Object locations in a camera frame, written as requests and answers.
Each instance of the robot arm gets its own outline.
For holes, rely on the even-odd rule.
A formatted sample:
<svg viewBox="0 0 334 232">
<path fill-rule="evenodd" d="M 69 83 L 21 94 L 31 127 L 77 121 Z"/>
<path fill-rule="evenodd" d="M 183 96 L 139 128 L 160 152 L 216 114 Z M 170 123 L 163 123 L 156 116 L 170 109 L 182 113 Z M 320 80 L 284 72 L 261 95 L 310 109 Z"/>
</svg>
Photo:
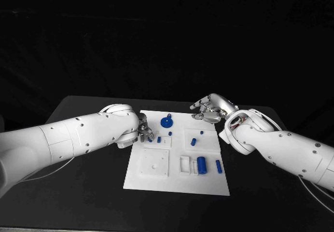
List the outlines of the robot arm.
<svg viewBox="0 0 334 232">
<path fill-rule="evenodd" d="M 248 155 L 258 149 L 270 163 L 334 191 L 334 148 L 274 127 L 257 110 L 239 110 L 221 95 L 211 94 L 190 107 L 200 107 L 193 118 L 209 123 L 226 119 L 219 133 L 228 144 Z"/>
<path fill-rule="evenodd" d="M 124 148 L 154 137 L 144 114 L 130 105 L 111 105 L 100 112 L 68 120 L 0 133 L 0 197 L 46 166 L 118 144 Z"/>
</svg>

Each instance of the table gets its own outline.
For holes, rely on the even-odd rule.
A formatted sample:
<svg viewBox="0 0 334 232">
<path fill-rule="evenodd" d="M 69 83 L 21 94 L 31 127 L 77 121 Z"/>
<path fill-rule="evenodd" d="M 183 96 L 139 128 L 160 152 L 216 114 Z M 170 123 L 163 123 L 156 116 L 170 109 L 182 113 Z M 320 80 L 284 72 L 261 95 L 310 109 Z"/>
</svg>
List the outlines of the table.
<svg viewBox="0 0 334 232">
<path fill-rule="evenodd" d="M 137 112 L 195 112 L 192 102 L 68 96 L 46 123 L 98 112 L 114 103 L 130 104 Z M 258 109 L 285 128 L 271 108 L 239 108 Z M 137 232 L 333 231 L 334 216 L 298 178 L 257 151 L 245 156 L 223 140 L 221 148 L 229 197 L 123 189 L 131 147 L 111 145 L 77 157 L 49 177 L 10 189 L 0 199 L 0 226 Z"/>
</svg>

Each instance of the white board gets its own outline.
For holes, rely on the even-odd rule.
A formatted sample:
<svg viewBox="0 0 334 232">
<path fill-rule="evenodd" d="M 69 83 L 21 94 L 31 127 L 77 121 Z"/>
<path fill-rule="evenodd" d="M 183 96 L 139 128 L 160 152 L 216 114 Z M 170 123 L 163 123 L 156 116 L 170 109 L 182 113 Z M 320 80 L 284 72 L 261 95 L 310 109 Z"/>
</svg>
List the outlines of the white board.
<svg viewBox="0 0 334 232">
<path fill-rule="evenodd" d="M 143 143 L 139 141 L 133 145 L 124 188 L 229 196 L 215 126 L 202 120 L 195 120 L 192 114 L 146 110 L 141 113 L 147 116 L 154 140 Z M 172 114 L 173 126 L 163 128 L 160 121 L 167 114 Z M 190 145 L 193 137 L 196 138 L 195 146 Z M 164 152 L 169 157 L 167 161 L 163 160 Z M 182 156 L 189 157 L 190 174 L 180 174 Z M 193 172 L 193 166 L 196 166 L 193 161 L 199 156 L 206 158 L 208 174 Z M 218 173 L 216 160 L 221 160 L 222 174 Z"/>
</svg>

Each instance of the rectangular slot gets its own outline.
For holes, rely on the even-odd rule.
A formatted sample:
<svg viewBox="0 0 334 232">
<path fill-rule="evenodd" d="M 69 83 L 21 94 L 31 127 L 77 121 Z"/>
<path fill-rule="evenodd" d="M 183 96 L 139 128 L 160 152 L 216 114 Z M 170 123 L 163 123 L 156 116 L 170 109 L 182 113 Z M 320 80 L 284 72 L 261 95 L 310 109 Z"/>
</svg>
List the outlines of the rectangular slot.
<svg viewBox="0 0 334 232">
<path fill-rule="evenodd" d="M 180 156 L 180 174 L 190 174 L 190 158 L 189 156 Z"/>
<path fill-rule="evenodd" d="M 192 169 L 193 169 L 192 175 L 199 175 L 199 168 L 198 168 L 198 161 L 196 160 L 192 161 Z"/>
</svg>

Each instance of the blue cylinder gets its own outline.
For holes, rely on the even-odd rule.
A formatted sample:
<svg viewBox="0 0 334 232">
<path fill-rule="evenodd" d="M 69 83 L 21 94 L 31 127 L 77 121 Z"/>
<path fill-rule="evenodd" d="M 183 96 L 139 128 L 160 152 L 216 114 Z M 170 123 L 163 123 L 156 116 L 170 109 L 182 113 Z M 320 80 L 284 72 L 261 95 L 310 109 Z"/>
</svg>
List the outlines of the blue cylinder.
<svg viewBox="0 0 334 232">
<path fill-rule="evenodd" d="M 170 128 L 173 126 L 172 114 L 169 114 L 167 117 L 162 119 L 160 124 L 164 128 Z"/>
<path fill-rule="evenodd" d="M 192 146 L 195 146 L 195 144 L 196 144 L 196 138 L 193 138 L 193 140 L 192 140 Z"/>
<path fill-rule="evenodd" d="M 221 166 L 221 161 L 219 160 L 216 160 L 216 165 L 218 165 L 218 173 L 223 173 L 222 166 Z"/>
<path fill-rule="evenodd" d="M 198 157 L 198 169 L 199 169 L 199 174 L 208 173 L 206 158 L 203 156 Z"/>
</svg>

